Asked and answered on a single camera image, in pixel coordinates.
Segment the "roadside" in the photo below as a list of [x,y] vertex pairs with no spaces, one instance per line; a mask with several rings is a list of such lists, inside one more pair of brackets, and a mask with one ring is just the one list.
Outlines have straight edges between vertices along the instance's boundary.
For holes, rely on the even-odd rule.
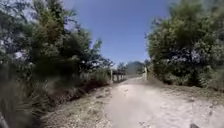
[[112,87],[96,89],[79,100],[58,106],[42,118],[45,128],[109,128],[104,105],[110,98]]
[[166,85],[161,81],[157,80],[154,76],[150,75],[147,81],[147,84],[150,86],[166,89],[168,92],[178,93],[182,96],[187,96],[192,100],[197,98],[200,100],[206,100],[211,102],[214,105],[223,105],[224,106],[224,93],[214,91],[208,88],[199,88],[199,87],[188,87],[188,86],[179,86],[179,85]]

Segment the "dry grass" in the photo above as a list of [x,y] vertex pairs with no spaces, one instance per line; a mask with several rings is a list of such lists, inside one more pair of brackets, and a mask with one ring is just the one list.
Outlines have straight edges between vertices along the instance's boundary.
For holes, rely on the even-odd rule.
[[102,108],[110,95],[111,87],[103,87],[85,95],[79,100],[58,106],[54,112],[42,119],[46,128],[103,128]]
[[35,109],[27,101],[17,82],[1,82],[0,112],[10,128],[36,128]]

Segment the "shrub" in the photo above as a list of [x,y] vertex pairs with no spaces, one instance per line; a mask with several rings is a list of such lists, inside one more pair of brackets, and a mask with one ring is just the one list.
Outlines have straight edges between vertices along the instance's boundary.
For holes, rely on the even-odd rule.
[[48,80],[46,90],[55,105],[63,104],[79,97],[78,88],[81,81],[77,77]]
[[202,87],[208,87],[213,73],[214,70],[212,70],[210,66],[206,67],[202,72],[199,73],[199,84]]
[[211,74],[211,79],[208,80],[208,87],[224,91],[224,69],[216,70]]
[[39,108],[34,108],[32,99],[28,100],[21,84],[16,81],[1,81],[0,87],[0,112],[10,128],[33,128],[40,126]]
[[172,73],[167,73],[164,75],[163,81],[167,84],[174,84],[174,85],[188,85],[190,79],[190,75],[186,76],[176,76]]
[[92,90],[97,87],[105,86],[109,83],[108,72],[105,70],[97,70],[92,73],[84,73],[81,75],[82,88],[85,91]]
[[26,100],[30,102],[35,114],[39,117],[56,105],[47,92],[46,84],[44,83],[36,83],[32,93],[27,96]]

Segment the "bush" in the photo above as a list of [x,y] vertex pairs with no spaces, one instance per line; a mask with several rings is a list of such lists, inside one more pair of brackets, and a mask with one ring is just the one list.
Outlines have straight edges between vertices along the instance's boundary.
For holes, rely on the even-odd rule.
[[97,70],[92,73],[83,73],[81,75],[82,88],[85,91],[108,85],[109,75],[106,70]]
[[216,70],[208,80],[208,87],[215,90],[224,91],[224,69]]
[[199,73],[199,84],[202,87],[207,88],[210,84],[213,73],[214,71],[211,69],[211,67],[206,67],[201,73]]
[[30,102],[32,108],[35,110],[37,116],[44,115],[50,111],[52,107],[56,106],[53,99],[46,90],[46,84],[36,83],[32,93],[27,96],[27,101]]
[[174,85],[188,85],[189,83],[189,75],[178,77],[171,73],[165,74],[164,82],[167,84],[174,84]]
[[10,128],[39,127],[38,107],[34,107],[35,99],[26,97],[21,84],[16,81],[1,81],[0,87],[0,112]]

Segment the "dirt road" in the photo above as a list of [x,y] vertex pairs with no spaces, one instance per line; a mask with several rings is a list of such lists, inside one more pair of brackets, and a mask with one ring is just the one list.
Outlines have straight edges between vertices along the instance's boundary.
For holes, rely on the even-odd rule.
[[223,106],[146,86],[141,78],[115,87],[105,114],[112,128],[224,128]]

